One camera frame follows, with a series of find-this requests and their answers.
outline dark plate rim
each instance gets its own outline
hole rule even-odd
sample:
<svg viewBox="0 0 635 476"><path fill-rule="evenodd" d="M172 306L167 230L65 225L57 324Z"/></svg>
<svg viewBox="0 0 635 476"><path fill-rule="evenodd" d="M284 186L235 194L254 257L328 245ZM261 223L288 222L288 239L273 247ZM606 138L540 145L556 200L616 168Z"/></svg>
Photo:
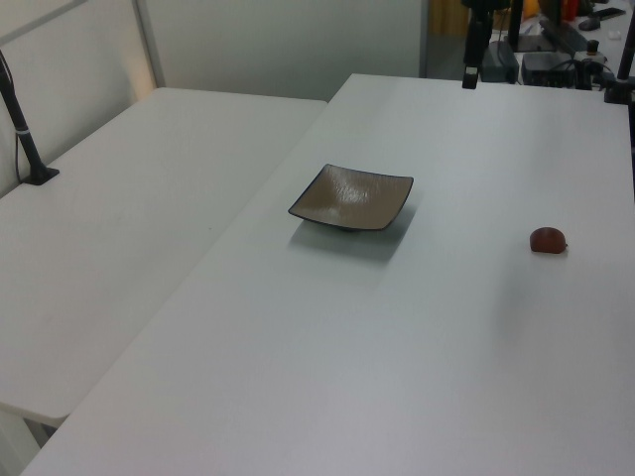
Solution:
<svg viewBox="0 0 635 476"><path fill-rule="evenodd" d="M324 171L327 168L329 168L329 167L334 167L336 169L342 169L342 170L346 170L346 171L357 172L359 174L365 174L365 175L369 175L369 176L388 177L388 178L391 178L391 179L409 179L410 180L410 186L408 187L408 191L406 192L406 195L404 196L404 201L401 203L401 205L397 209L397 212L395 213L395 216L393 216L392 219L388 223L386 223L384 226L379 227L379 228L354 228L354 227L349 227L349 226L342 226L342 225L338 225L338 224L335 224L335 223L328 223L326 221L313 220L311 218L307 218L305 216L302 216L302 215L300 215L298 213L294 213L292 211L294 206L296 206L298 204L298 202L300 202L302 200L303 196L305 196L305 194L311 189L311 187L314 185L316 180L318 180L319 177L324 173ZM349 169L347 167L340 167L340 166L334 166L333 164L326 164L326 165L324 165L324 167L321 168L321 170L314 177L314 179L311 180L311 183L309 183L309 185L305 188L305 191L302 192L302 194L296 199L294 204L291 205L291 207L287 211L289 212L290 215L297 216L298 218L302 218L303 220L309 221L311 223L317 223L318 225L332 226L333 228L338 228L338 229L344 230L344 231L383 231L386 228L388 228L393 223L393 221L395 221L395 219L397 219L397 216L399 216L399 213L401 213L401 210L404 208L404 205L406 204L406 201L408 201L408 197L410 196L410 192L413 189L414 183L415 183L415 179L413 177L390 176L390 175L387 175L387 174L376 174L374 172L358 171L356 169Z"/></svg>

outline black stand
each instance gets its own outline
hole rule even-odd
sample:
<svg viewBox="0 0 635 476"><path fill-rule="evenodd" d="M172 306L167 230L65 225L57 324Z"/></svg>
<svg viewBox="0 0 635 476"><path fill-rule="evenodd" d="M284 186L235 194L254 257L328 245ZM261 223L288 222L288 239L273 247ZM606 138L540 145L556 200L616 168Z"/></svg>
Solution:
<svg viewBox="0 0 635 476"><path fill-rule="evenodd" d="M628 35L626 36L626 44L624 45L624 53L622 53L622 61L619 64L617 78L612 74L605 74L606 91L604 92L604 102L610 104L626 104L630 106L632 103L631 93L635 89L635 78L629 77L633 57L635 56L635 15L631 17L631 24L628 27Z"/></svg>
<svg viewBox="0 0 635 476"><path fill-rule="evenodd" d="M465 39L462 86L463 89L476 89L485 51L492 37L494 10L509 7L509 0L461 0L461 3L472 13Z"/></svg>
<svg viewBox="0 0 635 476"><path fill-rule="evenodd" d="M514 53L554 52L556 47L544 36L520 34L522 17L523 0L514 0L509 15L509 35L506 38Z"/></svg>
<svg viewBox="0 0 635 476"><path fill-rule="evenodd" d="M48 169L42 163L40 154L38 154L38 149L31 137L27 121L24 118L24 114L22 114L22 109L20 108L20 103L16 97L16 91L13 81L11 80L8 67L1 54L0 66L0 93L2 93L2 98L4 99L4 103L7 105L9 115L11 116L13 125L16 128L16 133L22 143L22 148L24 149L27 160L31 165L31 174L25 178L23 182L31 185L42 185L59 174L60 171L57 171L56 169Z"/></svg>

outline cable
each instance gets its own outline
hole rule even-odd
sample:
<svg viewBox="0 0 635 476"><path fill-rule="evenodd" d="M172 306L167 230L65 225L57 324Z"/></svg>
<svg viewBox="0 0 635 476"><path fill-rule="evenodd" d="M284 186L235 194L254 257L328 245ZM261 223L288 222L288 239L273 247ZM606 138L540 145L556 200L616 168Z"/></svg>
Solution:
<svg viewBox="0 0 635 476"><path fill-rule="evenodd" d="M0 50L0 61L2 61L2 67L4 67L4 70L7 71L7 74L9 75L9 81L11 81L11 87L13 87L13 90L15 91L16 86L13 83L13 75L11 74L11 68L9 67L9 64L7 63L7 61L4 59L2 50Z"/></svg>
<svg viewBox="0 0 635 476"><path fill-rule="evenodd" d="M18 179L18 183L22 183L22 179L20 178L20 168L18 167L18 133L16 132L16 178Z"/></svg>
<svg viewBox="0 0 635 476"><path fill-rule="evenodd" d="M560 64L556 64L554 67L552 67L551 69L548 69L547 72L551 72L555 69L558 69L559 67L564 66L565 64L568 64L569 67L572 67L572 64L575 64L575 59L567 59L566 61L561 62Z"/></svg>
<svg viewBox="0 0 635 476"><path fill-rule="evenodd" d="M0 50L0 61L2 62L2 67L4 68L4 70L7 71L7 75L9 76L9 81L11 82L11 87L15 91L16 86L15 86L15 83L13 82L13 74L11 74L11 68L9 67L9 64L7 64L7 61L5 60L4 55L2 54L2 50ZM20 178L20 168L18 167L18 133L16 132L15 135L16 135L16 142L15 142L16 179L18 180L18 183L22 183L22 179Z"/></svg>

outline white desk surface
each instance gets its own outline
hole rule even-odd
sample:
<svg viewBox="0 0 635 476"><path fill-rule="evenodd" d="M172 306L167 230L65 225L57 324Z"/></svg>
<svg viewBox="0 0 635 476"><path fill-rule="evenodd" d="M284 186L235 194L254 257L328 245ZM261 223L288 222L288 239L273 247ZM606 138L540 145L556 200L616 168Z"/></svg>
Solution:
<svg viewBox="0 0 635 476"><path fill-rule="evenodd" d="M325 104L158 89L0 200L0 409L59 424Z"/></svg>
<svg viewBox="0 0 635 476"><path fill-rule="evenodd" d="M632 476L628 119L601 101L354 75L24 476ZM327 162L412 175L398 220L289 215ZM565 255L530 252L546 225Z"/></svg>

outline square plate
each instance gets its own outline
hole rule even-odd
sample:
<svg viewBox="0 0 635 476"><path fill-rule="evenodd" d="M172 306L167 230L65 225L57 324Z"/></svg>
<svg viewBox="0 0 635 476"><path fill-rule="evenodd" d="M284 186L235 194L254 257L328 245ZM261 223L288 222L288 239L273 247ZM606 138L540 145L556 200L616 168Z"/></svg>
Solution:
<svg viewBox="0 0 635 476"><path fill-rule="evenodd" d="M327 164L289 213L344 230L383 230L403 208L414 181Z"/></svg>

